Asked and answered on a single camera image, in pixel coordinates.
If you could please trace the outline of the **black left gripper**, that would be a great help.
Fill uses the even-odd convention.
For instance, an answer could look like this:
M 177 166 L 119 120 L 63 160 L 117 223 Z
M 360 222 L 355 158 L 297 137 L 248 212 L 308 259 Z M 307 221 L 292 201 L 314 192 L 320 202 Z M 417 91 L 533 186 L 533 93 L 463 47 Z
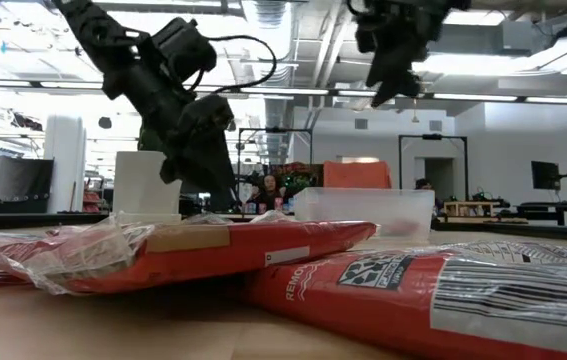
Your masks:
M 205 96 L 186 105 L 167 139 L 167 158 L 160 168 L 165 184 L 185 179 L 183 163 L 200 165 L 200 185 L 210 192 L 230 193 L 235 177 L 225 131 L 234 119 L 226 98 Z

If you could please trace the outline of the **white column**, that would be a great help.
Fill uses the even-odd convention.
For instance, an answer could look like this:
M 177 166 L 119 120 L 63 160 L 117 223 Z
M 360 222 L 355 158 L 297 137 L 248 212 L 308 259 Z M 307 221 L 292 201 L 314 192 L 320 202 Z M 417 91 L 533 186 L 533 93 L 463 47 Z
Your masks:
M 86 140 L 87 133 L 80 116 L 48 116 L 44 158 L 53 161 L 49 213 L 83 209 Z

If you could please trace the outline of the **black metal rack frame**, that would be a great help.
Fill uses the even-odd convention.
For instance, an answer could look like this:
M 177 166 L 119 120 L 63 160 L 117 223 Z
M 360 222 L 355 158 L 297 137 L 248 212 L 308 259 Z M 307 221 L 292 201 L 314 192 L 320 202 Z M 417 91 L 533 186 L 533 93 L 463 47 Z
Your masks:
M 308 178 L 307 181 L 303 182 L 298 180 L 298 174 L 302 172 L 309 173 L 311 167 L 314 163 L 314 146 L 313 146 L 313 131 L 311 129 L 292 129 L 292 128 L 280 128 L 280 127 L 266 127 L 266 128 L 241 128 L 238 134 L 238 143 L 236 144 L 237 148 L 237 171 L 235 173 L 236 178 L 236 190 L 239 190 L 240 183 L 249 183 L 252 185 L 257 185 L 257 174 L 258 172 L 254 170 L 252 173 L 248 175 L 244 175 L 241 173 L 241 166 L 242 166 L 242 151 L 244 145 L 247 143 L 252 143 L 252 138 L 258 135 L 259 133 L 265 133 L 267 136 L 274 136 L 274 137 L 281 137 L 287 136 L 289 142 L 287 145 L 291 144 L 293 134 L 296 133 L 305 133 L 306 136 L 303 137 L 301 135 L 298 138 L 305 142 L 309 153 L 308 153 L 308 161 L 305 163 L 301 163 L 300 165 L 292 164 L 292 163 L 283 163 L 283 160 L 288 159 L 288 155 L 272 155 L 268 154 L 266 156 L 267 159 L 279 159 L 278 163 L 268 163 L 261 165 L 261 171 L 264 175 L 274 175 L 278 180 L 281 181 L 280 186 L 285 187 L 284 195 L 292 198 L 294 195 L 299 193 L 301 190 L 305 189 L 306 187 L 310 187 L 311 185 L 315 184 L 316 181 L 313 180 L 311 177 Z
M 399 134 L 398 135 L 398 167 L 399 167 L 399 189 L 403 189 L 403 140 L 404 139 L 419 139 L 423 141 L 442 141 L 447 140 L 460 140 L 463 143 L 463 175 L 464 175 L 464 198 L 466 201 L 470 199 L 470 188 L 469 188 L 469 159 L 468 159 L 468 137 L 467 136 L 449 136 L 441 135 L 436 133 L 430 134 Z

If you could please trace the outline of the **orange cover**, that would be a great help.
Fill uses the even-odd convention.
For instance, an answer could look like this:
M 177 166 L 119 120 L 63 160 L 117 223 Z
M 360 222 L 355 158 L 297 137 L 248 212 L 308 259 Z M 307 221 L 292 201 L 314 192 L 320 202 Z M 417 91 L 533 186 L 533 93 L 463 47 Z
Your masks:
M 371 188 L 392 187 L 390 168 L 384 161 L 371 163 L 338 163 L 326 161 L 323 164 L 324 187 L 329 188 Z

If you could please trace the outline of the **black monitor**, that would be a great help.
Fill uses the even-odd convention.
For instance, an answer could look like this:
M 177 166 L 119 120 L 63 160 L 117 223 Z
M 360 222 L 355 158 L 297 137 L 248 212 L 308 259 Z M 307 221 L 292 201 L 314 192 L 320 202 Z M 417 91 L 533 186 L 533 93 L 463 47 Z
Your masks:
M 560 175 L 557 163 L 532 161 L 532 183 L 534 189 L 559 190 Z

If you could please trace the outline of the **wooden shelf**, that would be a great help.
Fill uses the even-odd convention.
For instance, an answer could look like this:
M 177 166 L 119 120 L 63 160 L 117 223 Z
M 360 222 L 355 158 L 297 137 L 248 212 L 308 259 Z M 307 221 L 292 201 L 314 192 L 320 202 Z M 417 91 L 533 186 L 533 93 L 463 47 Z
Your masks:
M 443 212 L 448 217 L 477 217 L 482 214 L 482 204 L 476 201 L 446 201 Z

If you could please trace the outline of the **white plant pot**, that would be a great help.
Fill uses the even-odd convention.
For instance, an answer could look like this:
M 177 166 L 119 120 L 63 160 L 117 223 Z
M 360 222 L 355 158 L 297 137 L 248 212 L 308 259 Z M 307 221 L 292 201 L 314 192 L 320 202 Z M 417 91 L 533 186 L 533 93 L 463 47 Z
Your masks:
M 181 180 L 160 177 L 166 159 L 158 151 L 121 151 L 116 155 L 113 212 L 120 223 L 179 223 Z

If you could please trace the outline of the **green cactus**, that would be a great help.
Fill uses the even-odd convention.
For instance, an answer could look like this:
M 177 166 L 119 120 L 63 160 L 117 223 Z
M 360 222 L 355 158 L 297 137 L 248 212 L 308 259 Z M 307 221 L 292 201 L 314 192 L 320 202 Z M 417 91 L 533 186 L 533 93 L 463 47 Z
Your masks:
M 139 130 L 137 149 L 139 151 L 164 151 L 165 134 L 152 127 L 142 125 Z

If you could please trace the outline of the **black cloth screen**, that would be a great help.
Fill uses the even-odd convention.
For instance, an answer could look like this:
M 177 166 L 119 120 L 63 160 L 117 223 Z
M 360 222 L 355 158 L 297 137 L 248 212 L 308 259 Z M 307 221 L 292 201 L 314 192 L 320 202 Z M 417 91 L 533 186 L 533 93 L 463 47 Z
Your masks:
M 0 213 L 46 213 L 54 161 L 0 156 Z

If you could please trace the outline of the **person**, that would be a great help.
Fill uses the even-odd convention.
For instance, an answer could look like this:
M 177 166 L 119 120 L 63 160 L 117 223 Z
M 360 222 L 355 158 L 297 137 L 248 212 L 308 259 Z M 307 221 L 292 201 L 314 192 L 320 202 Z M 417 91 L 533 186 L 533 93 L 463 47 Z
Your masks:
M 255 203 L 257 207 L 261 204 L 265 205 L 265 209 L 276 210 L 277 203 L 283 206 L 288 202 L 290 196 L 287 194 L 287 188 L 279 186 L 277 178 L 274 175 L 265 175 L 262 183 L 252 187 L 252 193 L 248 198 L 248 203 Z
M 417 179 L 415 182 L 415 189 L 416 190 L 434 190 L 432 183 L 427 178 L 420 178 Z M 438 198 L 435 197 L 435 207 L 438 211 L 443 209 L 443 202 Z

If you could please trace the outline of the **clear plastic basket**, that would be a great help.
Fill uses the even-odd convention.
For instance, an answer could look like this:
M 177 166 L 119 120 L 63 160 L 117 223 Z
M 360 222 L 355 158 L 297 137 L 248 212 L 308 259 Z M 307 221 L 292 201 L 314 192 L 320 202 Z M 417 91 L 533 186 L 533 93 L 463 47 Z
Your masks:
M 293 211 L 299 221 L 367 221 L 378 226 L 395 220 L 420 224 L 412 236 L 429 236 L 435 195 L 431 190 L 371 188 L 305 188 L 294 196 Z

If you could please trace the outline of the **black desk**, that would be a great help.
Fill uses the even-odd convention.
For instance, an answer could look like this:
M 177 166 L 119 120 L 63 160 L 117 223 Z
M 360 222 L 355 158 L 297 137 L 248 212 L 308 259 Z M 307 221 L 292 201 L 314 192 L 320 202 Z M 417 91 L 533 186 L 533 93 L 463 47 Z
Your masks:
M 534 221 L 552 221 L 558 226 L 565 226 L 567 202 L 528 202 L 516 207 L 519 218 Z

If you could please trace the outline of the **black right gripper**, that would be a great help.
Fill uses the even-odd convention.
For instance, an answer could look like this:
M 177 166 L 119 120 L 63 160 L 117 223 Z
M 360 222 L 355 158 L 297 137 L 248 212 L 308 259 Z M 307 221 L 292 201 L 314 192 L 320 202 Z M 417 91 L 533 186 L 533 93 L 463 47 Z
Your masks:
M 371 107 L 377 108 L 397 95 L 416 98 L 421 79 L 409 69 L 424 59 L 427 46 L 440 37 L 446 18 L 446 0 L 362 0 L 355 11 L 358 51 L 372 53 L 367 86 L 379 88 Z

